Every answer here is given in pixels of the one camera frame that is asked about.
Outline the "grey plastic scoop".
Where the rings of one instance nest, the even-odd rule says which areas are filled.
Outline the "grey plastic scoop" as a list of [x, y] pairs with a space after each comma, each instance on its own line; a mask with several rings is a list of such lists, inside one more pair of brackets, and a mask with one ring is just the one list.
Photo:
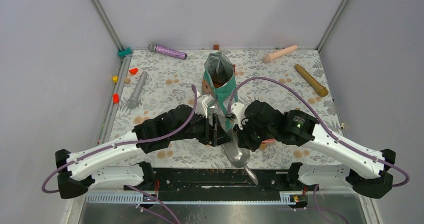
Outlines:
[[234, 167], [243, 168], [252, 182], [257, 186], [259, 180], [256, 174], [248, 167], [251, 156], [250, 150], [238, 146], [239, 138], [234, 130], [227, 131], [227, 134], [231, 138], [231, 141], [222, 144], [226, 157]]

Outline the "green dog food bag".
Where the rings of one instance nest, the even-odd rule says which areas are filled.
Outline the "green dog food bag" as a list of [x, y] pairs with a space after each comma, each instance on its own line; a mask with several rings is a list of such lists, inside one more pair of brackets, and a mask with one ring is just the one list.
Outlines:
[[232, 128], [233, 121], [226, 118], [227, 108], [228, 105], [238, 101], [237, 93], [230, 100], [237, 86], [235, 67], [227, 56], [221, 52], [215, 52], [208, 55], [204, 70], [201, 93], [213, 98], [213, 102], [208, 106], [208, 112], [218, 114], [221, 127], [224, 131], [228, 131]]

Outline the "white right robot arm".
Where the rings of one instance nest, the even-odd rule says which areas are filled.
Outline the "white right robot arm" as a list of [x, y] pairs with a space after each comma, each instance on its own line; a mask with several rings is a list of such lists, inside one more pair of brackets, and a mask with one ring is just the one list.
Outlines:
[[338, 165], [292, 163], [286, 183], [293, 190], [306, 186], [351, 187], [356, 193], [380, 199], [393, 188], [388, 173], [396, 154], [363, 147], [339, 134], [328, 131], [317, 118], [300, 110], [280, 112], [268, 103], [254, 101], [248, 106], [234, 103], [230, 108], [236, 124], [238, 146], [256, 151], [262, 141], [274, 139], [286, 145], [313, 149], [339, 162]]

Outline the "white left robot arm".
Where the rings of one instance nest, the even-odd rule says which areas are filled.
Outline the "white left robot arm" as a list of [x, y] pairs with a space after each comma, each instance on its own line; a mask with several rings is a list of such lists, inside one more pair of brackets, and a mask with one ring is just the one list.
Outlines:
[[91, 189], [110, 190], [126, 185], [148, 190], [155, 184], [149, 163], [141, 162], [127, 167], [114, 167], [112, 164], [166, 149], [172, 141], [190, 139], [210, 146], [232, 141], [218, 118], [210, 118], [207, 112], [199, 113], [195, 108], [179, 105], [97, 147], [75, 153], [66, 149], [56, 151], [59, 195], [62, 199], [72, 199]]

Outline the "pink pet bowl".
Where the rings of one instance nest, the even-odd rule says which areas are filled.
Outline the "pink pet bowl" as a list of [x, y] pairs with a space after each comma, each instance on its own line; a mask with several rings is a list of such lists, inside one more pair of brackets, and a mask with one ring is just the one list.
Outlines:
[[268, 140], [263, 141], [263, 143], [267, 146], [268, 145], [274, 145], [276, 142], [277, 142], [276, 139], [268, 139]]

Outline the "pink toy stick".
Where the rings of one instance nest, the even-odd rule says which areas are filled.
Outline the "pink toy stick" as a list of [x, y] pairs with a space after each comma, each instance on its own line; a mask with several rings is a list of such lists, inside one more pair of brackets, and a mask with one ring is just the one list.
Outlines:
[[275, 59], [277, 59], [277, 58], [279, 58], [281, 56], [284, 56], [284, 55], [286, 55], [288, 53], [291, 53], [291, 52], [293, 52], [293, 51], [295, 51], [297, 49], [298, 49], [298, 46], [297, 45], [292, 45], [292, 46], [283, 48], [281, 50], [278, 50], [278, 51], [275, 51], [275, 52], [272, 52], [272, 53], [265, 54], [262, 57], [262, 62], [263, 63], [270, 63], [270, 62], [274, 61]]

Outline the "brown wooden rolling pin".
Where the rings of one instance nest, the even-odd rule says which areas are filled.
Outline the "brown wooden rolling pin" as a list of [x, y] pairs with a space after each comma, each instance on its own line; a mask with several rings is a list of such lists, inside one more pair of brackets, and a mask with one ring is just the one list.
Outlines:
[[329, 91], [326, 87], [321, 85], [314, 77], [312, 77], [303, 67], [299, 64], [294, 66], [298, 74], [312, 87], [315, 93], [320, 97], [326, 97]]

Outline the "floral table mat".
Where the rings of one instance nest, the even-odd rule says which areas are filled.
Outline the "floral table mat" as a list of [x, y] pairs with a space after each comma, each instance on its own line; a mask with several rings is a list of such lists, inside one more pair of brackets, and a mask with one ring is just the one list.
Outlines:
[[[146, 50], [135, 51], [129, 67], [148, 73], [140, 95], [141, 104], [133, 110], [127, 108], [127, 100], [139, 78], [138, 75], [128, 74], [127, 78], [131, 83], [123, 87], [110, 138], [118, 138], [132, 130], [135, 125], [178, 105], [192, 106], [194, 95], [191, 86], [201, 88], [204, 63], [210, 53], [210, 50], [188, 50], [187, 59], [179, 60]], [[313, 108], [330, 129], [341, 133], [332, 96], [319, 97], [294, 68], [299, 64], [320, 84], [327, 85], [318, 52], [298, 49], [271, 63], [263, 63], [262, 57], [266, 53], [266, 50], [223, 51], [235, 65], [237, 83], [255, 78], [238, 91], [239, 102], [249, 104], [260, 100], [282, 112], [293, 109], [308, 112]], [[117, 165], [130, 166], [141, 161], [163, 168], [233, 167], [222, 147], [206, 146], [194, 139], [171, 142], [166, 149], [129, 157], [117, 162]], [[251, 169], [286, 169], [293, 162], [310, 165], [336, 164], [334, 159], [318, 151], [276, 142], [274, 145], [262, 145], [252, 152], [248, 166]]]

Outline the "grey cylinder tool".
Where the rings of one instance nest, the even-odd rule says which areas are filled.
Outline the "grey cylinder tool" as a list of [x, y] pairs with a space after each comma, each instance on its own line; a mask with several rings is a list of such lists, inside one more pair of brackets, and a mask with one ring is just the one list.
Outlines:
[[148, 77], [148, 73], [146, 71], [143, 71], [137, 81], [137, 84], [133, 90], [133, 93], [131, 94], [131, 97], [127, 101], [128, 109], [133, 110], [137, 108], [137, 106], [141, 103], [140, 95], [145, 85], [147, 77]]

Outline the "beige toy block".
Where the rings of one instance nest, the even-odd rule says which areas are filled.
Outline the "beige toy block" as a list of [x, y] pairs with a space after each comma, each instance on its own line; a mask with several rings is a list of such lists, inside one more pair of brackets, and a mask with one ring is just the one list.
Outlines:
[[125, 78], [123, 81], [124, 81], [124, 84], [130, 84], [131, 83], [131, 80], [129, 78]]

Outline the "red toy block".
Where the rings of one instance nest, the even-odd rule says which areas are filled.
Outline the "red toy block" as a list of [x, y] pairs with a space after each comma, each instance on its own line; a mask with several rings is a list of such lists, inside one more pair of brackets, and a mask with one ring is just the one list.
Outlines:
[[138, 69], [137, 68], [132, 68], [128, 71], [131, 75], [136, 75], [138, 73]]

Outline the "orange toy block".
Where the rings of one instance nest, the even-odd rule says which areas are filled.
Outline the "orange toy block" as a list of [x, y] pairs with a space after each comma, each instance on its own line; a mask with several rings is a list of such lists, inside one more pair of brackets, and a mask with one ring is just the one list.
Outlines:
[[112, 101], [113, 101], [113, 104], [118, 104], [119, 103], [120, 97], [119, 97], [119, 95], [117, 93], [115, 93], [115, 94], [112, 95]]

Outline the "purple glitter microphone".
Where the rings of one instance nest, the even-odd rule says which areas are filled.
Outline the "purple glitter microphone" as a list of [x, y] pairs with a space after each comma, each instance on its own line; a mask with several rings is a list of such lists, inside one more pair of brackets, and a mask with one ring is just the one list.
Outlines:
[[155, 43], [151, 43], [148, 45], [148, 50], [150, 52], [154, 52], [154, 53], [159, 53], [165, 56], [169, 56], [169, 57], [173, 57], [173, 58], [177, 58], [177, 59], [181, 59], [181, 60], [186, 60], [187, 58], [187, 54], [181, 51], [177, 51], [174, 49], [170, 49], [167, 47], [164, 47], [162, 45], [158, 45]]

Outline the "teal clip in corner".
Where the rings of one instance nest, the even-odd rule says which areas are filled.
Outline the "teal clip in corner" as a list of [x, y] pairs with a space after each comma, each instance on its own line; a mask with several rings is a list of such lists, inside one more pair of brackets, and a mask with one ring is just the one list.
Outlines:
[[117, 53], [117, 55], [118, 55], [118, 57], [119, 57], [119, 58], [123, 58], [123, 57], [125, 57], [126, 55], [129, 55], [129, 54], [131, 54], [131, 53], [132, 53], [131, 48], [130, 48], [130, 47], [127, 47], [126, 49], [124, 49], [124, 50], [122, 50], [122, 51], [119, 51], [119, 52]]

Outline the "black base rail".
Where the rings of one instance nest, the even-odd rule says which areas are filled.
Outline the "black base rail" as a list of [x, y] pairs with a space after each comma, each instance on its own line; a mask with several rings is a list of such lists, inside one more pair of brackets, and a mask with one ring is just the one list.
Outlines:
[[243, 169], [152, 168], [135, 188], [165, 202], [277, 201], [280, 192], [313, 191], [287, 170], [254, 170], [255, 184]]

